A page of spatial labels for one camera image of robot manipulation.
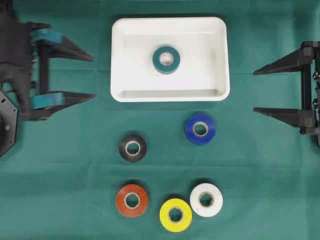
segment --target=electrical tape roll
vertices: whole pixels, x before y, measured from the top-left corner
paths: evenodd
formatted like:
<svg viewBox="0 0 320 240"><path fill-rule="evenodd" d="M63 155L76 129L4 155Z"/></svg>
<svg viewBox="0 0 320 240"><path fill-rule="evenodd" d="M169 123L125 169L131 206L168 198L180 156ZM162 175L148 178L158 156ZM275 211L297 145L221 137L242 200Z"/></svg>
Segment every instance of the electrical tape roll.
<svg viewBox="0 0 320 240"><path fill-rule="evenodd" d="M135 207L130 207L126 202L126 198L130 194L135 194L138 197L138 204ZM118 211L128 218L135 218L142 215L148 207L148 202L147 192L136 184L128 184L121 188L115 200Z"/></svg>
<svg viewBox="0 0 320 240"><path fill-rule="evenodd" d="M33 96L31 104L34 110L63 105L65 104L65 95L63 92L55 92Z"/></svg>
<svg viewBox="0 0 320 240"><path fill-rule="evenodd" d="M196 125L203 125L206 133L199 135L195 131ZM204 145L209 143L216 135L216 124L210 116L206 114L196 114L188 119L185 124L186 137L196 145Z"/></svg>
<svg viewBox="0 0 320 240"><path fill-rule="evenodd" d="M171 61L168 64L164 64L161 62L161 56L167 55L171 59ZM180 64L180 55L179 52L174 49L171 46L162 46L158 48L153 56L152 56L152 62L155 67L155 69L162 74L172 74L175 72Z"/></svg>
<svg viewBox="0 0 320 240"><path fill-rule="evenodd" d="M177 208L182 212L182 217L179 221L172 221L169 212ZM192 221L192 211L190 206L179 198L172 198L166 201L160 209L160 222L165 229L170 232L182 232L189 227Z"/></svg>
<svg viewBox="0 0 320 240"><path fill-rule="evenodd" d="M136 153L131 154L128 151L128 147L130 144L137 144L138 151ZM131 163L135 163L144 158L147 153L147 144L145 140L138 135L129 135L126 136L119 144L119 153L121 157Z"/></svg>
<svg viewBox="0 0 320 240"><path fill-rule="evenodd" d="M203 194L210 195L212 201L208 206L201 204ZM190 205L193 211L202 217L213 217L218 214L223 206L224 199L220 190L213 184L202 183L196 186L190 194Z"/></svg>

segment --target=screw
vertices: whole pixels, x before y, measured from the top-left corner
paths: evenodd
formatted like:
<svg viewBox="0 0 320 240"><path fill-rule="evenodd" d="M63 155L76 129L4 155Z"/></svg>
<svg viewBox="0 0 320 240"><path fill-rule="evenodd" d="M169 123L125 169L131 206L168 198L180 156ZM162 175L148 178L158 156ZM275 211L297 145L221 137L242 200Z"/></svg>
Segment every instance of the screw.
<svg viewBox="0 0 320 240"><path fill-rule="evenodd" d="M313 79L314 80L318 80L319 79L319 72L315 72L314 74L313 74Z"/></svg>

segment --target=red tape roll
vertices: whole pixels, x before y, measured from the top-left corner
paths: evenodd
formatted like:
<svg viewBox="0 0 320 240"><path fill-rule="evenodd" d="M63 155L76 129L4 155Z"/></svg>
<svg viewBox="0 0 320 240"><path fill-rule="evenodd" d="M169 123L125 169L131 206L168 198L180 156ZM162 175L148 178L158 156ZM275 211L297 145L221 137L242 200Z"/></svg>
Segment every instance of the red tape roll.
<svg viewBox="0 0 320 240"><path fill-rule="evenodd" d="M130 207L127 205L126 198L130 194L136 194L138 197L138 204L135 207ZM118 194L116 195L116 207L119 212L128 217L135 218L142 215L148 206L148 194L147 192L136 184L128 184L120 189Z"/></svg>

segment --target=green tablecloth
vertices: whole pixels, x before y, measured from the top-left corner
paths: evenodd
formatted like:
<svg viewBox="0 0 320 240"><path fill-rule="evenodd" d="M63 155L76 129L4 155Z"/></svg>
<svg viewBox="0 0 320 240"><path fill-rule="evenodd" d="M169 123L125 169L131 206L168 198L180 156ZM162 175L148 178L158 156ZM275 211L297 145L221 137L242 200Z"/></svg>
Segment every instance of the green tablecloth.
<svg viewBox="0 0 320 240"><path fill-rule="evenodd" d="M0 159L2 240L315 240L320 238L320 148L298 129L252 111L299 108L298 73L252 72L320 40L320 2L279 0L15 0L23 22L52 24L95 62L51 60L51 89L96 93L44 122L19 122L16 145ZM120 103L110 94L111 27L122 17L217 16L227 25L231 92L221 102ZM216 122L214 140L189 142L196 112ZM146 157L125 162L128 133L146 140ZM149 194L141 217L115 206L137 182ZM159 220L165 200L189 202L201 182L219 187L221 212L193 213L181 233Z"/></svg>

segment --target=blue tape roll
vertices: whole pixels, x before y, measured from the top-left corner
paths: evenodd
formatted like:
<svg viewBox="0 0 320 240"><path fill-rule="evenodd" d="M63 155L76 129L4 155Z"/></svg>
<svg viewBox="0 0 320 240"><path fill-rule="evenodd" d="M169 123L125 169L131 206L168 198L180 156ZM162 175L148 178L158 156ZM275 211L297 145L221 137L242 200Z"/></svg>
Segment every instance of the blue tape roll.
<svg viewBox="0 0 320 240"><path fill-rule="evenodd" d="M32 97L32 109L42 109L65 104L63 92L42 94Z"/></svg>
<svg viewBox="0 0 320 240"><path fill-rule="evenodd" d="M196 125L203 125L206 128L204 135L198 135L195 132ZM196 145L204 145L209 143L216 135L216 124L206 114L196 114L189 118L185 124L186 137Z"/></svg>
<svg viewBox="0 0 320 240"><path fill-rule="evenodd" d="M164 53L169 53L173 56L173 62L170 65L160 63L160 56ZM162 46L158 48L152 57L155 69L162 74L172 74L177 70L180 64L180 55L176 49L171 46Z"/></svg>

